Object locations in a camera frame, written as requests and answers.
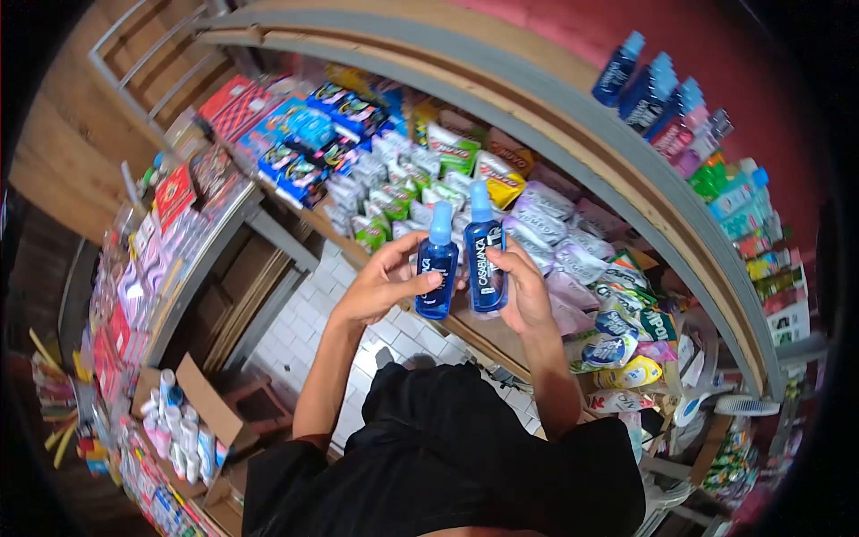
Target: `white tile floor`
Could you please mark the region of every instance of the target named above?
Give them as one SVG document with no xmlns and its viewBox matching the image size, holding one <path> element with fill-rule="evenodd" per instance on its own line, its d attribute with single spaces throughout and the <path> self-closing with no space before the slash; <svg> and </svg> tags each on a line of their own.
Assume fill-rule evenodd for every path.
<svg viewBox="0 0 859 537">
<path fill-rule="evenodd" d="M 271 375 L 275 389 L 290 409 L 295 408 L 308 377 L 328 315 L 354 279 L 355 271 L 341 257 L 340 249 L 327 242 L 317 271 L 289 299 L 251 355 L 249 362 Z M 420 317 L 394 306 L 383 320 L 367 329 L 355 355 L 333 436 L 335 446 L 341 450 L 349 435 L 364 425 L 361 406 L 376 372 L 376 352 L 382 347 L 387 347 L 398 363 L 416 353 L 429 354 L 439 364 L 462 363 L 468 358 L 462 339 L 453 334 L 443 337 Z M 483 378 L 513 407 L 522 426 L 533 434 L 540 426 L 533 397 L 502 387 L 485 372 Z"/>
</svg>

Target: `cardboard box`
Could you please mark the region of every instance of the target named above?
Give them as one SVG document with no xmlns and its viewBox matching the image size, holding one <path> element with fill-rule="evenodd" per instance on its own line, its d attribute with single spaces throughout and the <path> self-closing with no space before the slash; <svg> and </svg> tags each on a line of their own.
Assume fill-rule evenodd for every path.
<svg viewBox="0 0 859 537">
<path fill-rule="evenodd" d="M 131 415 L 137 419 L 143 419 L 143 413 L 140 411 L 143 403 L 149 399 L 149 391 L 153 387 L 158 387 L 161 371 L 153 368 L 144 368 L 140 372 L 137 380 L 137 391 L 134 394 L 134 401 L 131 405 Z M 227 403 L 223 401 L 221 396 L 206 380 L 203 372 L 194 363 L 191 355 L 185 354 L 179 368 L 176 369 L 176 383 L 185 392 L 186 401 L 193 406 L 200 416 L 200 423 L 206 424 L 218 440 L 224 446 L 230 449 L 231 456 L 241 455 L 246 452 L 259 440 L 259 435 L 253 432 L 251 427 L 244 422 L 235 412 L 233 412 Z M 152 454 L 159 468 L 168 477 L 170 485 L 186 500 L 203 495 L 206 492 L 206 486 L 203 481 L 198 481 L 195 485 L 189 485 L 187 481 L 180 480 L 173 470 L 173 463 L 169 460 L 162 460 L 155 452 L 155 447 L 145 434 L 141 435 L 146 447 Z M 212 485 L 214 486 L 221 474 L 221 468 L 218 468 L 214 475 Z"/>
</svg>

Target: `blue spray bottle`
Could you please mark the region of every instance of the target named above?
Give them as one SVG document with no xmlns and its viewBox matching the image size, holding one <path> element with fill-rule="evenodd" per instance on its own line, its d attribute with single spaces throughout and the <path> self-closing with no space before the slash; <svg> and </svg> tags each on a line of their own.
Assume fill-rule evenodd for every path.
<svg viewBox="0 0 859 537">
<path fill-rule="evenodd" d="M 643 47 L 644 36 L 633 30 L 624 44 L 615 49 L 606 64 L 606 68 L 602 70 L 600 78 L 597 79 L 594 89 L 591 89 L 591 95 L 597 101 L 607 107 L 618 105 L 620 92 L 632 76 L 632 71 L 636 68 L 638 54 L 641 53 Z"/>
<path fill-rule="evenodd" d="M 426 295 L 415 296 L 415 311 L 427 319 L 440 320 L 448 316 L 450 299 L 454 295 L 456 264 L 460 249 L 450 240 L 450 219 L 454 208 L 447 201 L 433 206 L 429 238 L 417 247 L 417 273 L 436 271 L 442 275 L 442 284 Z"/>
<path fill-rule="evenodd" d="M 471 186 L 472 222 L 463 232 L 468 258 L 468 280 L 471 286 L 472 309 L 487 313 L 507 304 L 507 274 L 486 258 L 487 248 L 503 250 L 504 229 L 492 219 L 486 181 L 474 181 Z"/>
<path fill-rule="evenodd" d="M 656 122 L 665 108 L 666 101 L 672 89 L 677 85 L 677 77 L 673 70 L 660 73 L 652 88 L 642 95 L 624 122 L 635 132 L 646 131 Z"/>
<path fill-rule="evenodd" d="M 620 94 L 618 102 L 618 116 L 621 119 L 626 119 L 636 104 L 655 87 L 656 80 L 663 72 L 672 69 L 671 57 L 665 52 L 656 54 L 649 64 L 645 65 L 638 71 L 636 77 L 626 86 L 626 89 Z"/>
<path fill-rule="evenodd" d="M 669 121 L 677 117 L 685 117 L 699 105 L 706 106 L 707 103 L 704 102 L 704 94 L 701 92 L 701 88 L 698 87 L 698 81 L 690 76 L 668 98 L 665 108 L 662 110 L 662 115 L 642 133 L 642 137 L 649 142 L 657 134 L 661 133 Z"/>
</svg>

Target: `black shirt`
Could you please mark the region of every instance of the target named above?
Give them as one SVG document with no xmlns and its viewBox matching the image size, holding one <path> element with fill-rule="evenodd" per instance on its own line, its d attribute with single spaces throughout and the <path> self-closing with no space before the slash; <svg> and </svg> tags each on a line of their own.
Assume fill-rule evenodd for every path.
<svg viewBox="0 0 859 537">
<path fill-rule="evenodd" d="M 249 463 L 242 533 L 416 537 L 464 526 L 544 535 L 631 535 L 644 493 L 626 427 L 581 424 L 559 443 L 529 435 L 469 364 L 381 369 L 368 424 L 329 466 L 310 442 Z"/>
</svg>

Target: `person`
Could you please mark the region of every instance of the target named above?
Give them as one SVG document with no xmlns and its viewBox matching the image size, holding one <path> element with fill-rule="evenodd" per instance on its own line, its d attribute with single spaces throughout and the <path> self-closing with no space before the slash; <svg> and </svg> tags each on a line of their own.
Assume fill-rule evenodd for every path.
<svg viewBox="0 0 859 537">
<path fill-rule="evenodd" d="M 580 424 L 581 395 L 543 276 L 511 239 L 486 257 L 508 273 L 501 318 L 520 337 L 547 441 L 529 435 L 476 365 L 408 370 L 388 363 L 362 408 L 366 424 L 333 464 L 326 451 L 367 325 L 433 290 L 412 276 L 414 232 L 381 248 L 331 313 L 295 407 L 292 437 L 248 466 L 242 533 L 497 537 L 630 535 L 644 492 L 626 427 Z M 457 282 L 457 287 L 464 284 Z"/>
</svg>

